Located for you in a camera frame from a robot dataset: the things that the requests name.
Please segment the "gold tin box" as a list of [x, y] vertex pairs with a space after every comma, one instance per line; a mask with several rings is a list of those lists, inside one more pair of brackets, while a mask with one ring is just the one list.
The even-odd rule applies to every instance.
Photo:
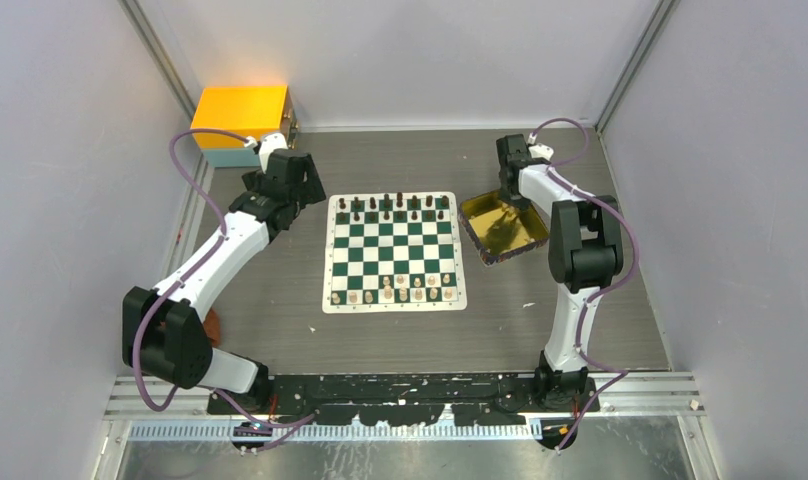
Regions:
[[544, 246], [549, 231], [534, 207], [520, 209], [503, 201], [499, 190], [467, 199], [459, 221], [485, 266]]

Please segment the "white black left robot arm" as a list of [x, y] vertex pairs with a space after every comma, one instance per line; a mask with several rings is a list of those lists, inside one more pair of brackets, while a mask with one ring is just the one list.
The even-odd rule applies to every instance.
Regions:
[[326, 194], [312, 156], [291, 149], [273, 150], [264, 168], [242, 180], [246, 190], [222, 224], [172, 277], [125, 295], [122, 359], [182, 389], [232, 392], [237, 405], [257, 413], [272, 397], [267, 367], [214, 347], [203, 321], [242, 267]]

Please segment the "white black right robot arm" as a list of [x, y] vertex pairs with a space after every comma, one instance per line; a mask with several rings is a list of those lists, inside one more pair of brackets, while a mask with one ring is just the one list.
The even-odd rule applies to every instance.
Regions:
[[545, 148], [522, 134], [496, 141], [499, 198], [549, 214], [548, 267], [558, 285], [550, 337], [534, 373], [534, 398], [557, 411], [588, 391], [589, 344], [602, 292], [624, 264], [618, 203], [595, 196], [560, 175]]

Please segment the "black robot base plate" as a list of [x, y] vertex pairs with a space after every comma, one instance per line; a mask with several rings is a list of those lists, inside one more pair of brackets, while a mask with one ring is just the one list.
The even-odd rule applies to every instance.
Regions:
[[251, 415], [283, 423], [429, 426], [450, 414], [456, 426], [521, 425], [528, 414], [580, 412], [595, 390], [549, 390], [537, 373], [276, 375], [262, 396], [234, 394]]

